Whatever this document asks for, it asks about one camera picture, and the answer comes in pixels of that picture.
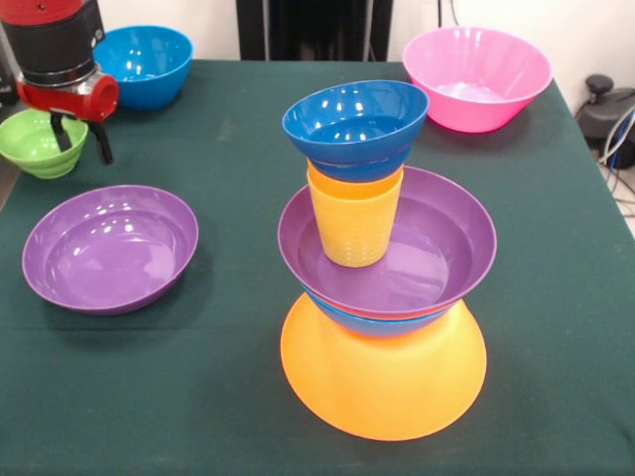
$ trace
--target black device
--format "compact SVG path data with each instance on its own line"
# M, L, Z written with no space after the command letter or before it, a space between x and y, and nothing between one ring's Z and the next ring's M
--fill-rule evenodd
M611 128L635 104L635 88L614 88L613 85L613 79L604 74L589 76L586 79L589 98L575 114L575 120L589 148L599 151L600 155ZM634 164L635 127L629 131L624 143L617 150L613 167L628 169Z

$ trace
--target purple bowl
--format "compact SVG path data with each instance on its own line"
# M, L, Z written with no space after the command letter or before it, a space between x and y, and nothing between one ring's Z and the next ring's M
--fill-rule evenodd
M374 265L345 268L326 256L307 186L283 211L278 244L318 298L354 315L394 319L425 316L472 291L494 262L496 230L467 190L405 167L388 251Z
M198 225L180 198L149 186L83 193L50 211L24 247L22 269L41 298L90 314L150 304L193 256Z

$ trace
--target table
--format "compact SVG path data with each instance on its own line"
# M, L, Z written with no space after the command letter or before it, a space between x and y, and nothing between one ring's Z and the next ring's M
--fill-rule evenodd
M115 164L89 140L65 178L21 176L0 214L0 474L632 474L635 247L555 85L508 126L427 121L408 163L490 211L496 263L466 302L488 373L471 410L430 437L380 443L314 417L279 337L301 292L278 253L306 163L281 128L316 89L407 80L397 63L195 61L176 103L118 111ZM103 185L172 191L197 214L183 279L154 305L91 317L21 274L51 208Z

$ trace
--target upside-down blue bowl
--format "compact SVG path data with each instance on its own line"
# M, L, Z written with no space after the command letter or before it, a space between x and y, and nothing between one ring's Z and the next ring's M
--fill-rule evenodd
M350 82L291 106L282 126L323 174L374 181L404 164L428 112L428 96L401 81Z
M157 26L112 30L94 49L119 86L119 104L153 110L175 100L190 72L193 46L183 33Z
M451 305L442 310L426 315L404 320L379 320L360 317L341 309L327 304L322 299L314 295L311 291L305 289L309 298L326 316L337 322L339 325L346 327L348 330L357 332L358 334L368 335L370 337L395 337L397 335L407 334L415 330L421 329L430 324L437 318L444 315Z

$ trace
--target bowl rim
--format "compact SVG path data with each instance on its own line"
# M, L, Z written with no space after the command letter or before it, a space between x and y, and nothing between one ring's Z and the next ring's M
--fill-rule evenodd
M278 220L278 249L280 251L280 254L282 256L283 261L287 265L287 268L289 269L289 271L291 271L291 273L296 277L296 279L300 282L300 284L302 286L304 286L307 289L311 290L319 298L327 299L327 301L330 303L330 305L334 305L337 308L345 308L346 312L349 312L349 313L353 313L353 312L359 311L359 312L371 313L371 314L382 314L382 315L397 316L397 315L400 315L400 314L406 314L406 313L410 314L410 313L416 313L416 312L419 312L420 314L425 314L431 308L446 306L446 305L448 305L448 304L450 304L452 302L455 302L455 301L457 301L457 300L459 300L461 298L466 297L478 285L481 284L481 282L485 279L485 277L487 277L487 275L491 271L492 266L494 265L494 262L496 261L496 256L498 254L498 234L496 233L496 227L494 225L494 221L492 220L491 215L487 211L487 208L485 208L485 206L472 193L470 193L465 187L459 185L458 183L456 183L453 180L450 180L449 178L445 178L444 176L441 176L441 175L436 174L436 173L431 172L431 171L427 171L425 169L412 167L412 166L404 166L404 180L406 179L406 174L409 171L410 171L411 174L412 173L414 173L414 174L424 174L424 175L430 176L430 177L432 177L434 179L448 182L449 184L451 184L455 188L457 188L457 189L461 190L463 193L465 193L470 199L472 199L476 204L478 204L479 207L483 210L483 213L484 213L484 216L485 216L485 221L486 221L486 224L488 225L489 229L491 230L493 240L492 240L492 253L491 253L491 256L489 258L489 261L485 265L483 271L478 276L478 278L476 278L469 286L467 286L464 290L461 290L461 292L458 293L455 296L450 296L449 298L447 298L447 299L445 299L443 301L433 302L433 303L425 305L425 306L413 307L413 308L409 308L409 309L379 310L379 309L373 309L373 308L368 308L368 307L362 307L362 306L358 306L358 305L351 305L349 303L342 302L342 301L334 299L332 297L324 296L320 291L316 290L316 288L314 286L312 286L310 283L307 283L300 276L300 274L294 269L294 267L291 266L291 263L289 262L289 260L287 259L287 256L283 252L282 240L280 239L281 234L282 234L281 232L282 232L283 219L284 219L285 215L287 214L288 208L297 199L298 196L300 196L303 193L309 193L310 192L309 191L309 186L308 185L304 185L300 190L298 190L296 193L294 193L294 195L291 197L291 199L287 202L287 204L283 208L283 211L282 211L282 213L280 215L280 219Z
M535 92L530 93L530 94L525 94L523 96L518 96L518 97L511 98L511 99L488 99L488 100L478 101L478 100L474 100L474 99L457 98L455 96L452 96L451 94L447 94L446 92L444 92L442 90L439 90L436 87L430 86L429 84L427 84L424 81L420 80L416 74L413 74L412 68L411 68L412 63L410 61L406 61L406 56L408 54L408 51L413 47L413 45L416 42L420 41L421 38L423 38L423 37L431 37L433 35L444 35L445 32L447 32L447 31L465 31L465 30L474 30L474 31L480 31L480 32L500 34L500 35L504 35L506 37L513 38L514 40L517 40L517 41L519 41L521 43L524 43L525 45L529 46L531 49L536 51L545 60L545 62L547 63L547 67L549 69L549 74L548 74L547 79L545 80L545 83L542 84L539 88L537 88ZM457 25L457 26L452 26L452 27L437 28L437 29L434 29L434 30L431 30L431 31L428 31L428 32L422 32L422 33L419 33L418 35L416 35L414 38L412 38L406 44L406 46L402 50L401 58L402 58L401 63L404 66L404 69L408 73L408 76L411 78L411 80L413 80L413 81L415 80L416 82L421 84L422 87L425 87L425 88L429 89L430 91L433 91L436 94L439 94L439 95L447 97L447 98L455 99L455 100L460 101L460 102L468 103L468 104L514 104L514 103L517 103L517 102L523 102L523 101L526 101L526 100L531 100L534 97L538 96L540 93L542 93L545 89L547 89L549 87L549 85L552 83L552 81L554 80L554 66L552 65L552 62L549 59L549 57L545 54L545 52L543 52L542 49L538 48L534 43L524 39L523 37L520 37L518 35L514 35L512 33L506 32L504 30L498 30L498 29L495 29L495 28L474 27L474 26L467 26L467 25Z
M346 310L340 309L338 307L335 307L334 305L330 304L329 302L324 301L323 297L320 297L318 295L316 295L313 291L311 290L307 290L305 289L305 291L307 292L307 294L309 295L309 298L311 299L315 299L319 302L320 305L323 305L326 309L330 310L331 312L336 312L340 315L343 315L344 317L349 317L351 319L355 319L358 321L361 321L365 324L392 324L392 325L405 325L405 324L418 324L421 322L424 322L426 320L430 320L432 322L432 320L437 319L438 317L441 317L443 314L445 314L446 312L448 312L453 305L455 305L457 301L443 307L442 309L436 310L435 312L431 312L430 314L426 314L426 315L420 315L417 317L406 317L403 319L380 319L377 317L366 317L364 315L356 315L353 314L351 312L348 312Z
M180 37L186 39L186 41L188 42L188 45L190 45L190 54L188 55L188 57L181 64L176 66L174 69L172 69L172 70L170 70L168 72L164 72L162 74L153 76L153 77L143 77L143 78L140 78L140 79L132 79L132 80L127 80L127 81L122 81L122 80L117 79L114 74L105 71L103 69L103 67L101 66L101 64L100 64L99 67L101 68L102 72L104 72L105 74L111 75L115 79L115 81L117 81L117 84L139 84L139 83L147 82L147 81L156 81L157 79L161 79L161 78L169 76L171 74L175 74L176 72L180 71L184 67L188 66L188 64L192 61L193 56L194 56L194 45L191 42L191 39L190 39L190 37L188 35L186 35L183 32L180 32L179 30L175 30L174 28L165 27L163 25L154 25L154 24L130 25L130 26L127 26L127 27L113 28L112 30L108 30L105 33L104 42L107 41L108 35L112 34L112 33L119 33L119 32L124 32L124 31L127 31L127 30L149 30L149 29L164 30L164 31L167 31L167 32L170 32L170 33L176 33Z
M26 259L27 259L27 247L29 246L29 244L31 243L31 241L34 239L33 236L36 233L36 231L40 228L40 226L42 226L42 224L56 211L62 209L63 207L69 206L71 203L76 202L78 200L81 200L83 197L87 196L87 195L91 195L94 193L99 193L105 190L112 190L112 189L122 189L122 188L142 188L142 189L146 189L146 190L150 190L153 192L158 192L162 195L167 195L169 196L171 199L173 199L174 201L177 201L178 203L180 203L185 211L188 213L188 215L190 216L190 218L193 221L194 224L194 236L193 236L193 244L191 247L190 252L188 253L188 255L186 256L186 259L184 260L184 263L181 265L181 267L175 271L172 275L172 277L170 278L169 281L163 283L160 287L156 288L155 290L153 290L150 293L146 293L142 296L136 297L134 299L125 301L125 302L120 302L117 303L116 305L107 305L107 306L86 306L86 305L73 305L73 304L68 304L65 302L62 302L58 299L54 299L54 298L50 298L50 297L46 297L44 296L42 293L40 293L40 291L38 289L36 289L36 287L34 287L33 282L30 278L29 273L27 273L27 267L26 267ZM54 207L53 209L51 209L46 215L44 215L37 223L36 225L32 228L31 232L29 233L29 236L27 237L27 239L25 240L25 244L22 248L22 274L25 278L25 280L27 281L29 287L33 290L33 292L38 295L40 298L42 298L43 300L46 300L52 304L58 305L60 307L63 307L65 309L70 309L70 310L74 310L74 311L78 311L78 312L86 312L86 313L105 313L105 312L109 312L112 310L121 310L121 309L126 309L127 307L131 307L134 306L135 304L138 304L140 302L143 302L145 299L151 297L151 296L155 296L155 295L159 295L161 292L165 291L167 288L169 288L175 281L175 279L177 277L179 277L182 272L186 269L186 267L190 264L191 259L194 256L194 253L196 251L196 248L198 246L198 220L196 220L196 215L194 214L193 210L190 208L190 206L179 196L166 191L162 188L158 188L155 186L149 186L149 185L136 185L133 183L127 183L127 184L118 184L118 185L108 185L108 186L102 186L100 188L94 188L92 190L88 190L85 191L83 193L77 194L72 196L71 198L69 198L68 200L63 201L62 203L60 203L59 205L57 205L56 207Z
M19 116L27 116L27 115L39 114L39 113L48 114L49 116L51 115L51 113L48 111L41 111L40 109L36 109L34 107L28 107L22 111L18 111L15 114L12 114L11 116L7 117L4 121L2 121L2 123L0 124L0 133L5 127L8 127L5 125L9 124L10 121L14 120L15 118L18 118ZM63 120L75 121L79 123L79 127L81 127L82 129L81 137L75 144L70 145L70 149L63 152L58 152L58 154L55 155L54 157L41 158L36 161L25 161L24 159L17 158L13 154L8 154L7 152L4 152L4 151L2 152L2 156L22 170L28 169L32 165L37 165L38 168L41 168L41 169L48 169L48 168L60 166L62 164L66 164L70 162L73 159L74 152L78 152L79 154L81 154L81 149L83 148L86 142L86 139L88 138L88 125L79 119L70 119L70 118L64 117ZM60 162L61 155L67 155L67 157Z
M371 139L367 139L365 141L362 140L358 140L358 141L351 141L351 142L341 142L341 143L333 143L333 142L323 142L323 141L309 141L307 139L304 139L294 133L292 133L287 126L285 125L285 119L289 116L289 113L292 111L292 109L294 109L296 106L298 106L299 104L301 104L302 102L317 96L318 94L322 94L326 91L329 91L331 89L336 89L339 87L344 87L344 86L351 86L353 84L369 84L369 83L373 83L373 82L383 82L383 83L392 83L392 84L399 84L400 86L406 86L407 89L411 89L413 91L417 91L417 92L421 92L424 95L424 98L426 99L426 105L424 107L424 110L421 112L421 114L419 114L415 119L413 119L412 121L410 121L408 124L406 124L404 127L396 130L396 131L392 131L389 132L388 134L383 134L379 137L373 137ZM325 87L323 89L320 89L318 91L314 91L311 94L308 94L304 97L302 97L301 99L299 99L298 101L296 101L295 103L293 103L283 114L282 116L282 127L283 130L287 133L287 135L289 137L293 137L293 139L295 141L298 142L302 142L304 144L308 144L308 145L320 145L320 146L337 146L337 147L350 147L350 146L356 146L359 144L372 144L376 141L381 141L381 140L385 140L387 137L391 137L397 134L402 133L404 130L411 128L413 125L417 124L420 121L423 121L426 119L426 115L428 114L428 109L430 108L430 97L429 95L421 88L418 87L410 82L407 81L400 81L397 79L365 79L365 80L359 80L359 81L349 81L349 82L343 82L340 84L334 84L332 86L329 87Z

